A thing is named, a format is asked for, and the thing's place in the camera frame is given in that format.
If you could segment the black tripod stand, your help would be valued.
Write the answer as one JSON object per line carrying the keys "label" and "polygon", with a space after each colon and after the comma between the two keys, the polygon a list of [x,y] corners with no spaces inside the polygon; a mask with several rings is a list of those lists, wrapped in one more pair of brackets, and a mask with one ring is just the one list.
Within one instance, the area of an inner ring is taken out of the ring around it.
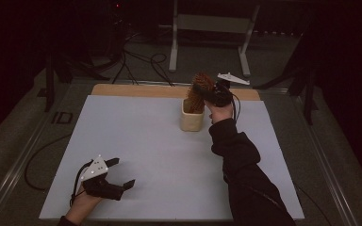
{"label": "black tripod stand", "polygon": [[305,91],[303,114],[306,122],[312,125],[313,92],[321,48],[322,42],[317,32],[307,29],[301,36],[283,72],[269,82],[254,86],[254,89],[269,89],[291,78],[288,94],[297,97]]}

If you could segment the person's right hand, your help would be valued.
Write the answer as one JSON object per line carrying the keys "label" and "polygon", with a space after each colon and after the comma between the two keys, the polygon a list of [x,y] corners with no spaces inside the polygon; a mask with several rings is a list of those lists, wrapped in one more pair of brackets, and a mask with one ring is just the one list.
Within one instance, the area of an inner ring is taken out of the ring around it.
{"label": "person's right hand", "polygon": [[226,105],[223,107],[218,107],[208,101],[205,101],[205,105],[210,111],[209,118],[211,119],[211,122],[213,124],[215,124],[219,121],[233,118],[234,108],[233,108],[232,104],[229,104],[229,105]]}

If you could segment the grey metal stand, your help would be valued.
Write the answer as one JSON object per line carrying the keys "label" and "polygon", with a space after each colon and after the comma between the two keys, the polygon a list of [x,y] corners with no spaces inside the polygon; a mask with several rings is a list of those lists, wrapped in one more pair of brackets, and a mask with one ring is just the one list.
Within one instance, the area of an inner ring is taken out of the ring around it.
{"label": "grey metal stand", "polygon": [[177,57],[178,57],[177,38],[179,30],[237,33],[245,35],[244,43],[238,48],[238,54],[239,54],[239,61],[240,61],[242,75],[245,77],[249,77],[251,75],[251,71],[248,64],[246,51],[254,32],[255,21],[259,10],[260,10],[260,5],[256,4],[254,6],[252,15],[248,19],[179,14],[178,0],[173,0],[173,25],[172,25],[173,39],[172,39],[172,48],[170,52],[169,71],[171,73],[174,73],[177,69]]}

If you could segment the wooden hairbrush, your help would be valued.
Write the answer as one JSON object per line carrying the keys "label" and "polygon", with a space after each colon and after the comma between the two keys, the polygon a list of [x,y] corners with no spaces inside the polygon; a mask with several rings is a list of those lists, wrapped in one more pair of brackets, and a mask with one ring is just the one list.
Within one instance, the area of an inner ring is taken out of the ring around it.
{"label": "wooden hairbrush", "polygon": [[212,91],[214,81],[206,73],[196,73],[192,78],[191,86],[187,93],[186,112],[200,114],[204,111],[205,104],[203,98],[204,91]]}

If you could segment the cream square cup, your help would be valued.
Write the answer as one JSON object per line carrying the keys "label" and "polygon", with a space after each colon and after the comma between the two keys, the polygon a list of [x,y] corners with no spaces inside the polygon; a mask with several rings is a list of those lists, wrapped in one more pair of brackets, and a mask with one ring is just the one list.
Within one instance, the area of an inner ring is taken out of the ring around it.
{"label": "cream square cup", "polygon": [[199,132],[203,127],[205,111],[188,113],[189,101],[185,99],[181,105],[180,129],[185,132]]}

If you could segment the person's left hand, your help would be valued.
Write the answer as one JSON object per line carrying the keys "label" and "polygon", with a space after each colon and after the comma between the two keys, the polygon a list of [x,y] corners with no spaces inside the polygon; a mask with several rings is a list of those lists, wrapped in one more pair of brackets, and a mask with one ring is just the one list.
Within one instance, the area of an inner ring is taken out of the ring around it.
{"label": "person's left hand", "polygon": [[73,204],[69,211],[66,213],[65,218],[76,226],[80,226],[83,220],[95,209],[95,207],[102,201],[100,197],[89,195],[83,186],[81,186]]}

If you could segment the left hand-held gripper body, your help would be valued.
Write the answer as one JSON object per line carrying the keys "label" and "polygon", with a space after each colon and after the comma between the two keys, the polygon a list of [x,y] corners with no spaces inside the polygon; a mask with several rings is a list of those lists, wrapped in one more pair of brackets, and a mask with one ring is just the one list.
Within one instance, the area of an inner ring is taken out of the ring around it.
{"label": "left hand-held gripper body", "polygon": [[85,169],[81,170],[80,180],[89,195],[116,201],[121,199],[124,189],[122,186],[110,184],[106,180],[109,168],[101,155],[87,163]]}

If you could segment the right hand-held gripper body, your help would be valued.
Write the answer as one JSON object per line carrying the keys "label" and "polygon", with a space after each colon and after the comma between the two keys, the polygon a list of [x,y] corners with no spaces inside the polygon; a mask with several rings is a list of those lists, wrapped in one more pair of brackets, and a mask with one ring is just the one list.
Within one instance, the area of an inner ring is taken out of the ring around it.
{"label": "right hand-held gripper body", "polygon": [[223,107],[233,101],[233,93],[229,90],[231,83],[249,86],[250,82],[234,76],[231,73],[219,73],[218,80],[214,85],[215,102],[214,105]]}

